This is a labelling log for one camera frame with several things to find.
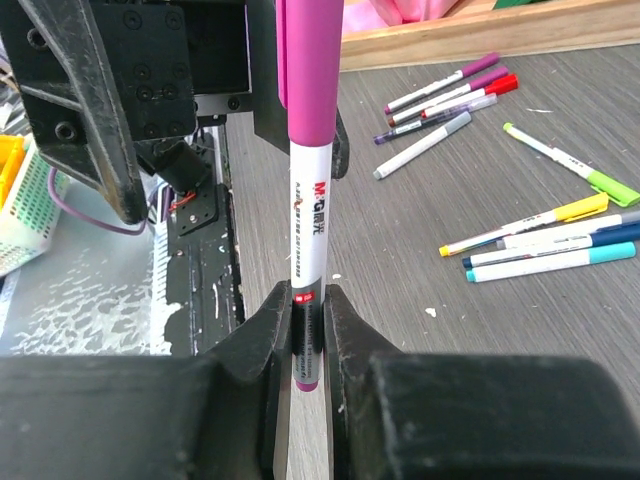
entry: pen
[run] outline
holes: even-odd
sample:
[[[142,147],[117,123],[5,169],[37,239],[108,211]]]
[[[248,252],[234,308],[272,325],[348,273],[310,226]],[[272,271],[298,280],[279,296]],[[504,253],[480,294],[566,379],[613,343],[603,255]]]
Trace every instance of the pen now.
[[[511,90],[515,90],[518,88],[518,77],[515,74],[507,75],[504,78],[496,80],[491,85],[481,88],[480,90],[476,90],[471,93],[467,93],[461,97],[456,97],[451,100],[448,100],[444,103],[440,103],[438,105],[434,105],[433,107],[427,108],[422,112],[422,118],[429,118],[437,113],[440,113],[444,110],[448,110],[450,108],[457,107],[458,105],[462,105],[464,103],[470,102],[471,100],[475,100],[476,98],[481,98],[485,95],[489,95],[495,93],[496,95],[503,95],[505,93],[510,92]]]
[[[571,237],[566,240],[525,245],[523,247],[510,248],[509,250],[498,250],[497,252],[471,255],[470,257],[462,259],[462,265],[465,268],[481,267],[483,265],[544,257],[591,247],[602,247],[604,245],[613,245],[614,243],[633,242],[639,238],[640,225],[636,223],[613,230],[592,233],[591,235]]]
[[[466,95],[469,92],[476,91],[480,88],[484,88],[486,86],[491,85],[496,80],[500,78],[506,77],[509,75],[509,70],[506,67],[499,67],[495,70],[483,75],[482,77],[476,78],[475,80],[470,81],[469,83],[456,88],[455,90],[451,90],[450,92],[443,93],[431,100],[427,100],[426,102],[420,103],[415,107],[411,107],[408,110],[395,114],[393,117],[389,119],[389,125],[392,127],[395,125],[399,125],[413,117],[419,117],[423,110],[433,107],[434,105],[439,105],[441,103],[446,102],[447,100],[451,100],[452,98],[460,97],[462,95]]]
[[[418,155],[421,155],[422,153],[426,152],[431,147],[433,147],[435,144],[447,138],[452,133],[460,130],[470,121],[471,121],[471,115],[469,114],[469,112],[461,113],[453,120],[450,120],[448,123],[445,123],[443,126],[441,126],[440,128],[437,128],[436,130],[431,132],[429,135],[427,135],[423,139],[414,143],[409,148],[403,150],[395,157],[391,158],[390,160],[380,165],[373,172],[373,176],[375,177],[376,180],[381,180],[391,175],[393,172],[405,166],[407,163],[409,163],[411,160],[416,158]]]
[[[491,95],[487,95],[482,98],[476,98],[475,100],[470,101],[469,103],[465,103],[464,105],[460,105],[458,107],[452,108],[451,110],[446,110],[444,112],[440,112],[437,115],[429,118],[421,118],[411,123],[407,123],[405,125],[401,125],[399,127],[393,128],[382,135],[376,135],[373,137],[373,141],[376,145],[381,145],[383,143],[389,142],[391,140],[395,140],[396,138],[404,137],[413,132],[418,132],[420,130],[424,130],[425,128],[431,127],[433,125],[437,125],[439,123],[444,123],[452,118],[460,115],[462,112],[475,112],[476,110],[480,110],[482,108],[490,107],[491,105],[495,105],[498,102],[498,97],[495,93]]]
[[[318,385],[336,131],[341,0],[277,0],[279,96],[291,141],[291,286],[293,376]]]
[[[596,263],[613,262],[632,258],[636,255],[633,242],[616,243],[604,247],[587,250],[559,253],[547,257],[529,258],[517,262],[498,263],[467,270],[467,280],[472,283],[501,280],[503,278],[520,277],[534,273],[552,272],[566,268],[594,265]]]
[[[548,147],[535,138],[527,135],[522,130],[516,128],[512,123],[504,124],[504,131],[513,138],[520,140],[522,143],[529,145],[534,150],[546,155],[551,160],[559,163],[567,170],[572,171],[579,177],[585,179],[591,184],[597,192],[606,192],[611,201],[621,207],[630,207],[640,201],[640,193],[614,180],[598,170],[591,168],[589,165],[563,152],[557,147]]]
[[[506,237],[507,235],[525,232],[532,228],[541,227],[554,222],[573,222],[580,218],[604,212],[608,206],[609,197],[607,194],[599,193],[598,195],[593,195],[577,202],[554,208],[553,210],[525,218],[524,220],[508,223],[507,225],[503,225],[491,232],[483,233],[482,235],[477,235],[450,245],[445,245],[440,247],[440,255],[443,257],[455,255],[456,253],[464,252],[465,250],[494,242],[502,237]]]
[[[607,215],[606,217],[594,218],[571,225],[561,225],[559,227],[545,228],[536,232],[520,233],[509,235],[498,240],[496,246],[501,249],[517,248],[536,243],[555,242],[566,240],[567,238],[589,235],[605,229],[620,228],[625,225],[640,223],[640,211],[620,213],[617,215]]]
[[[409,93],[404,97],[394,100],[393,102],[389,102],[389,104],[384,107],[384,113],[389,115],[401,109],[402,107],[421,99],[422,97],[426,97],[428,95],[431,95],[432,93],[437,92],[438,90],[448,87],[452,83],[462,80],[463,78],[470,77],[471,75],[475,75],[485,68],[489,68],[490,66],[495,65],[499,61],[500,55],[498,55],[497,53],[490,53],[489,55],[482,57],[480,60],[476,60],[475,62],[462,67],[460,70],[456,70],[447,78],[430,83],[420,90],[416,90],[415,92]]]

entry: gray marker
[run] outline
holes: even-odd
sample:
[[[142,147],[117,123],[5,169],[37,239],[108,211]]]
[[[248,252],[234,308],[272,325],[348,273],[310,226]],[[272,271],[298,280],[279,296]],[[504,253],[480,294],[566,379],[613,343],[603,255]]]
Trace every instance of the gray marker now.
[[[502,240],[498,240],[498,249],[524,247],[536,245],[538,243],[558,242],[568,240],[573,237],[590,235],[599,230],[619,227],[620,225],[628,225],[640,222],[640,211],[621,213],[619,215],[607,215],[606,217],[594,218],[583,222],[571,223],[560,227],[547,228],[545,230],[537,230],[535,232],[520,233],[518,235],[509,235]]]
[[[418,155],[421,155],[422,153],[426,152],[437,143],[447,138],[452,133],[460,130],[470,121],[471,121],[471,115],[469,114],[469,112],[461,113],[453,120],[449,121],[448,123],[445,123],[440,128],[437,128],[436,130],[431,132],[422,140],[414,143],[409,148],[403,150],[392,159],[380,165],[373,172],[373,176],[376,178],[376,180],[381,180],[387,177],[388,175],[391,175],[393,172],[395,172],[399,168],[404,167],[407,163],[409,163],[411,160],[416,158]]]

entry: purple marker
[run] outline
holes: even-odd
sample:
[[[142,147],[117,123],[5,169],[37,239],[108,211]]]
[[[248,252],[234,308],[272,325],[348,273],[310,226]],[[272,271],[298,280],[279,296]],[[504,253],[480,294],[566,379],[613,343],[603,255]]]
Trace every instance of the purple marker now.
[[[433,82],[427,85],[424,88],[421,88],[418,91],[413,93],[409,93],[398,100],[394,100],[390,102],[386,107],[384,107],[384,113],[387,115],[391,115],[393,112],[397,112],[403,107],[420,100],[423,97],[427,97],[432,93],[437,92],[438,90],[442,90],[445,87],[448,87],[452,83],[455,83],[463,78],[470,77],[471,75],[475,75],[486,68],[489,68],[492,65],[495,65],[500,61],[500,55],[497,53],[490,53],[482,57],[480,60],[476,60],[469,65],[462,67],[460,70],[456,70],[453,74],[449,75],[447,78],[442,80],[438,80],[437,82]]]
[[[432,117],[421,118],[420,120],[416,120],[414,122],[406,123],[399,127],[392,128],[382,135],[376,135],[375,137],[373,137],[373,141],[376,145],[382,145],[383,143],[395,140],[399,137],[404,137],[405,135],[408,135],[410,133],[424,130],[425,128],[437,125],[439,123],[448,122],[452,118],[460,115],[462,112],[475,112],[476,110],[495,105],[497,102],[498,96],[495,93],[486,95],[481,98],[476,98],[475,100],[471,100],[469,103],[465,103],[458,107],[453,107],[449,110],[445,110],[444,112],[440,112]]]
[[[293,376],[318,386],[343,0],[276,0],[278,84],[291,141]]]
[[[413,117],[419,116],[427,108],[435,107],[436,105],[440,105],[452,98],[460,97],[469,92],[473,92],[474,90],[484,88],[499,78],[506,77],[507,75],[509,75],[509,69],[507,67],[496,68],[475,80],[471,80],[466,85],[456,88],[455,90],[451,90],[450,92],[443,93],[442,95],[432,98],[431,100],[427,100],[426,102],[420,103],[415,107],[411,107],[409,110],[395,114],[389,119],[389,125],[395,127],[396,125],[406,122]]]

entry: white mesh basket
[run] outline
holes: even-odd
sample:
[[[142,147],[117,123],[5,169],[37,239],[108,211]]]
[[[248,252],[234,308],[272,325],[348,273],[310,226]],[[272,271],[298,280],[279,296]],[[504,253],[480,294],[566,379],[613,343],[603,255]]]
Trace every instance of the white mesh basket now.
[[[0,277],[46,252],[51,245],[60,209],[47,190],[50,168],[32,142],[0,211]],[[68,188],[67,176],[58,174],[56,191],[61,198]]]

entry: screw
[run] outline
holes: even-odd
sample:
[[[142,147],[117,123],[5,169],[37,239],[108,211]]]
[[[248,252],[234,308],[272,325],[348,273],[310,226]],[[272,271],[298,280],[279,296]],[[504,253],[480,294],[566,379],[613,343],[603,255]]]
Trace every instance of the screw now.
[[[56,137],[62,142],[73,142],[78,138],[78,131],[69,122],[59,122],[55,128]]]
[[[187,78],[188,73],[189,73],[189,69],[187,68],[187,65],[184,63],[176,63],[173,66],[173,76],[179,80],[183,78]]]
[[[149,80],[151,77],[151,70],[144,63],[139,63],[133,67],[133,74],[138,80]]]
[[[133,10],[124,12],[122,21],[129,30],[138,30],[142,26],[142,17],[140,17],[138,12],[134,12]]]
[[[45,52],[49,49],[47,41],[37,28],[32,28],[27,32],[27,42],[38,52]]]
[[[184,125],[180,122],[171,122],[169,124],[169,135],[179,136],[184,131]]]
[[[231,97],[227,102],[227,105],[229,106],[229,109],[237,110],[240,108],[240,100],[238,100],[238,97]]]
[[[155,138],[160,133],[160,127],[153,123],[149,123],[144,127],[144,134],[147,138]]]
[[[136,96],[141,102],[148,102],[153,98],[153,90],[146,85],[142,85],[136,90]]]
[[[162,89],[162,95],[164,95],[164,98],[167,100],[174,100],[178,96],[178,89],[175,85],[169,83]]]
[[[180,27],[182,27],[182,19],[176,12],[167,13],[164,21],[171,30],[180,30]]]

